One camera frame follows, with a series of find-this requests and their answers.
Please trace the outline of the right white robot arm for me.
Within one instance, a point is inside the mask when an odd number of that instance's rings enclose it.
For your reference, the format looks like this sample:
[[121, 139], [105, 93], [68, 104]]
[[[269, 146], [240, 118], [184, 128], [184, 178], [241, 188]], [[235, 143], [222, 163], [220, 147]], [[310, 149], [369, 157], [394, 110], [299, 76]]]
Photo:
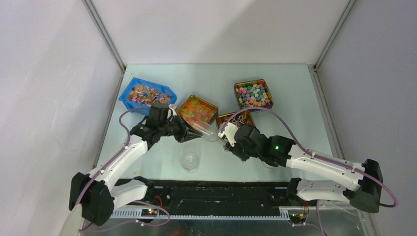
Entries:
[[377, 213], [382, 206], [383, 176], [375, 160], [343, 161], [302, 149], [293, 139], [267, 137], [252, 125], [237, 128], [228, 123], [218, 137], [224, 141], [226, 150], [241, 161], [254, 157], [272, 167], [299, 169], [323, 177], [322, 180], [292, 178], [286, 192], [291, 205], [298, 206], [303, 201], [340, 201], [368, 213]]

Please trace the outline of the clear plastic scoop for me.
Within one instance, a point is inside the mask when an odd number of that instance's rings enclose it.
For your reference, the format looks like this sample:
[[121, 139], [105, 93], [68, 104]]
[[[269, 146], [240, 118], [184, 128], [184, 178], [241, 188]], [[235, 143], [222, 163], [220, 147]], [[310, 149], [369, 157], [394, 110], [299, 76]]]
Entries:
[[219, 143], [224, 146], [224, 142], [218, 137], [218, 129], [215, 126], [198, 120], [193, 123], [192, 127], [200, 132], [205, 140], [211, 143]]

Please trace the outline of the clear plastic jar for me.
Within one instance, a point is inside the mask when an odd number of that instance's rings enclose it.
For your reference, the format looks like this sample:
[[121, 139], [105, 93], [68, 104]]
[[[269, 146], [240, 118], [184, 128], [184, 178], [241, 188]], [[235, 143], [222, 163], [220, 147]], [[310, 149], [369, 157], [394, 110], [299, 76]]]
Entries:
[[187, 146], [183, 150], [183, 154], [180, 159], [181, 166], [187, 172], [195, 172], [200, 166], [201, 149], [195, 146]]

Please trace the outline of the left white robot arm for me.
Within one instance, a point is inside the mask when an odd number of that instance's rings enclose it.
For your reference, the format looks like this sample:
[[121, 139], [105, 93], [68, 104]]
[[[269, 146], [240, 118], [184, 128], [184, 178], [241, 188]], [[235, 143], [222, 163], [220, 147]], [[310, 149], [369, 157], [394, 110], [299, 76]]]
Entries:
[[133, 128], [121, 125], [127, 132], [126, 141], [107, 162], [87, 174], [77, 173], [71, 180], [69, 210], [81, 207], [81, 217], [101, 226], [113, 212], [135, 200], [149, 205], [155, 200], [151, 183], [134, 178], [116, 185], [121, 175], [162, 137], [173, 137], [184, 143], [202, 137], [202, 133], [188, 124], [169, 105], [156, 103], [149, 113]]

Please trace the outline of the gold tin with lollipops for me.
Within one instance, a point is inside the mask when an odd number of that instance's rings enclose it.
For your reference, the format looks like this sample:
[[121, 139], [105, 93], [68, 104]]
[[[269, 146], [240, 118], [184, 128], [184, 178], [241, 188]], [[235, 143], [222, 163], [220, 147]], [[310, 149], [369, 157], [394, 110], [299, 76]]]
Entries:
[[[228, 113], [228, 114], [218, 116], [215, 121], [217, 128], [220, 129], [222, 127], [222, 124], [226, 122], [229, 119], [229, 117], [231, 117], [232, 115], [233, 113]], [[246, 124], [255, 126], [254, 120], [248, 111], [239, 113], [233, 119], [231, 119], [230, 122], [236, 125], [238, 128], [241, 128], [243, 125], [246, 125]]]

